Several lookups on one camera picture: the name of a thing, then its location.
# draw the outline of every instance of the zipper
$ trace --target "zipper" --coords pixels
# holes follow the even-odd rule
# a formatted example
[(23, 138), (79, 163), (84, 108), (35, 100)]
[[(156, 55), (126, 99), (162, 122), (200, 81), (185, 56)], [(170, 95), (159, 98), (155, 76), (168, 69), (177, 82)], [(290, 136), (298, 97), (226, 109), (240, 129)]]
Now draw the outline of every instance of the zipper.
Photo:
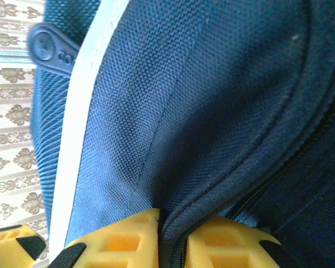
[(186, 261), (186, 250), (188, 246), (188, 241), (186, 240), (185, 245), (183, 247), (183, 250), (181, 251), (181, 265), (180, 268), (185, 268), (185, 261)]
[(297, 151), (294, 156), (291, 157), (289, 161), (279, 170), (277, 171), (271, 178), (269, 178), (266, 182), (261, 184), (257, 189), (252, 191), (249, 195), (244, 197), (242, 200), (237, 202), (237, 204), (232, 208), (232, 210), (227, 215), (227, 218), (236, 220), (236, 218), (241, 214), (245, 208), (254, 205), (258, 198), (262, 196), (272, 184), (277, 181), (282, 174), (285, 174), (290, 170), (296, 162), (298, 162), (308, 151), (309, 149), (319, 140), (321, 135), (327, 130), (333, 121), (335, 120), (335, 100), (331, 105), (329, 111), (326, 113), (324, 118), (322, 119), (319, 127), (317, 127), (316, 131), (309, 137), (307, 142)]

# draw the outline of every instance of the white piping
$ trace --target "white piping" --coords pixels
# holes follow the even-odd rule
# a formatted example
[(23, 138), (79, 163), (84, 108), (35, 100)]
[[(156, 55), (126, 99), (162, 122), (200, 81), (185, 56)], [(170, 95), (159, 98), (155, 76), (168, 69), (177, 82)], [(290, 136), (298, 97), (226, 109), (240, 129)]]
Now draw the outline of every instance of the white piping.
[(72, 71), (63, 118), (52, 205), (50, 262), (65, 245), (95, 78), (128, 2), (129, 0), (102, 0)]

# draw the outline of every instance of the rubber zipper pull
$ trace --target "rubber zipper pull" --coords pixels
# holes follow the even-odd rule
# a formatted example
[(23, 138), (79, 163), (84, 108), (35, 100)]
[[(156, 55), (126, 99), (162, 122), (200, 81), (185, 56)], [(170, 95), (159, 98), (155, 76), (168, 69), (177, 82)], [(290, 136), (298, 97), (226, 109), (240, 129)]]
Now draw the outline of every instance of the rubber zipper pull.
[(54, 74), (71, 76), (79, 46), (56, 26), (47, 22), (36, 24), (27, 44), (30, 58), (38, 66)]

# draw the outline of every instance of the yellow plastic piece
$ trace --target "yellow plastic piece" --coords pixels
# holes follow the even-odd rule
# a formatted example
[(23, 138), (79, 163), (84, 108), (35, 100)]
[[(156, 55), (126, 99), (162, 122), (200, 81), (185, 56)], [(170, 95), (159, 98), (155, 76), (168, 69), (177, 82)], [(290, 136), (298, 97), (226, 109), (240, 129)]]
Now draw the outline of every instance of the yellow plastic piece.
[(83, 236), (85, 243), (73, 268), (158, 268), (159, 209), (148, 209)]
[(189, 236), (185, 268), (278, 268), (261, 240), (280, 245), (267, 233), (216, 217)]
[(29, 268), (34, 264), (35, 260), (16, 241), (29, 236), (40, 237), (27, 225), (0, 232), (0, 268)]

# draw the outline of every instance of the patterned wallpaper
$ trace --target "patterned wallpaper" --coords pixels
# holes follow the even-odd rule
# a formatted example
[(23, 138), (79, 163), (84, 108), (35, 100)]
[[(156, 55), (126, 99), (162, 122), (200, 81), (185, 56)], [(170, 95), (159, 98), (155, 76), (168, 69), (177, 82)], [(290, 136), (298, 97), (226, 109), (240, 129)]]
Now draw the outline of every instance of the patterned wallpaper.
[[(43, 0), (0, 0), (0, 52), (26, 51)], [(0, 63), (0, 228), (28, 224), (47, 241), (47, 224), (29, 130), (35, 66)], [(48, 266), (48, 247), (33, 268)]]
[(42, 20), (43, 0), (0, 0), (0, 50), (26, 51), (26, 35)]

